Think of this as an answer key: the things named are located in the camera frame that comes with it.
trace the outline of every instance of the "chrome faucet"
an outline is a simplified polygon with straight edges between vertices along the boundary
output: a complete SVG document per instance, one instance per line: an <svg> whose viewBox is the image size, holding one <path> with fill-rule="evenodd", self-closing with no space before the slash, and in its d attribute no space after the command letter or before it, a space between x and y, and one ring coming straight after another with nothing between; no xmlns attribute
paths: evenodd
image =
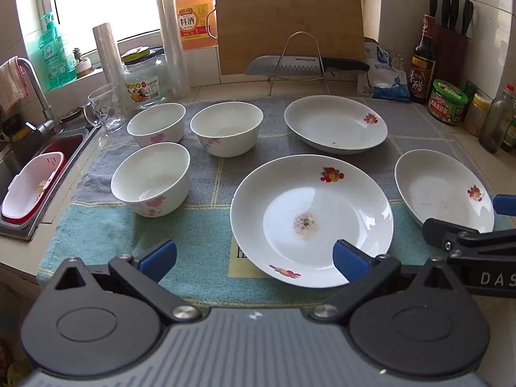
<svg viewBox="0 0 516 387"><path fill-rule="evenodd" d="M28 59L18 58L18 64L27 71L29 80L34 87L36 96L43 107L43 115L45 115L45 121L38 126L29 126L33 130L38 130L42 134L58 134L63 130L63 126L57 115L52 110L52 106L48 103L43 90L38 81L38 77L35 74L34 67Z"/></svg>

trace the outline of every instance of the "cloth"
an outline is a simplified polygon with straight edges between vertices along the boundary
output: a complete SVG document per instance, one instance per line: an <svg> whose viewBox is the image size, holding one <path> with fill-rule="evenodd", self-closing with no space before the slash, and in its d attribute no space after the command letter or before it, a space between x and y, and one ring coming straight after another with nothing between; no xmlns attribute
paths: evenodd
<svg viewBox="0 0 516 387"><path fill-rule="evenodd" d="M262 273L244 256L231 232L231 199L245 176L278 157L321 154L304 144L285 124L283 114L293 100L249 100L264 112L258 142L249 152L225 159L210 156L188 126L195 113L212 103L187 104L187 134L181 144L192 156L190 192L179 209L160 218L140 217L112 195L110 181L114 171L138 150L125 130L113 134L79 182L71 205L57 226L39 266L40 283L44 284L67 257L78 256L86 264L102 264L120 253L136 256L159 240L171 238L177 244L177 263L161 285L194 304L294 306L326 298L335 288L295 287ZM364 153L335 157L371 176L389 199L394 215L391 255L410 265L422 265L430 256L444 256L444 252L424 242L421 228L403 204L394 179L396 161L407 151L429 148L458 159L486 187L489 185L466 152L421 105L358 100L382 116L389 136L380 146ZM509 218L495 217L495 229L511 227Z"/></svg>
<svg viewBox="0 0 516 387"><path fill-rule="evenodd" d="M0 66L0 105L7 113L16 102L28 95L27 83L18 64L18 57L13 56Z"/></svg>

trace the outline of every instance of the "plate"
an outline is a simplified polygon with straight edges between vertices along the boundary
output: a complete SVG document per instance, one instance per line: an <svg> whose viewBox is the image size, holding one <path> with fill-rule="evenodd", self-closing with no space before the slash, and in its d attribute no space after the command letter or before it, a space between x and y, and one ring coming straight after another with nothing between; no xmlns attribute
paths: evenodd
<svg viewBox="0 0 516 387"><path fill-rule="evenodd" d="M462 163L433 150L413 150L396 163L399 193L419 225L436 218L493 231L494 210L487 190Z"/></svg>
<svg viewBox="0 0 516 387"><path fill-rule="evenodd" d="M373 109L338 96L308 96L285 109L285 122L306 144L332 154L356 154L380 145L387 125Z"/></svg>
<svg viewBox="0 0 516 387"><path fill-rule="evenodd" d="M373 179L345 161L311 154L251 172L235 192L230 218L252 263L307 288L348 282L333 265L337 240L375 257L387 252L394 230L389 202Z"/></svg>

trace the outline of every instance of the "metal screw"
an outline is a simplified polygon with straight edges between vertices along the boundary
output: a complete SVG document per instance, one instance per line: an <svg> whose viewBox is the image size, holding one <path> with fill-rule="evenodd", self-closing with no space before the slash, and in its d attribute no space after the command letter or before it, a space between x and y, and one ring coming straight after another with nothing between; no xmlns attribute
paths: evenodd
<svg viewBox="0 0 516 387"><path fill-rule="evenodd" d="M180 320L195 320L201 312L192 305L180 305L172 310L172 316Z"/></svg>
<svg viewBox="0 0 516 387"><path fill-rule="evenodd" d="M331 318L336 316L339 310L331 304L319 304L314 308L314 314L320 318Z"/></svg>

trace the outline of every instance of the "green bottle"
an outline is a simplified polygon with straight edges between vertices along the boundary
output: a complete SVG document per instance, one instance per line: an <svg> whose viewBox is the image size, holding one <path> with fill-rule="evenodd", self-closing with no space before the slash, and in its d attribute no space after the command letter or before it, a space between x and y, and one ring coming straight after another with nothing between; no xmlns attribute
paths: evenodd
<svg viewBox="0 0 516 387"><path fill-rule="evenodd" d="M66 58L63 36L54 23L52 13L45 14L46 32L39 38L39 49L48 74L51 89L77 77L72 62Z"/></svg>

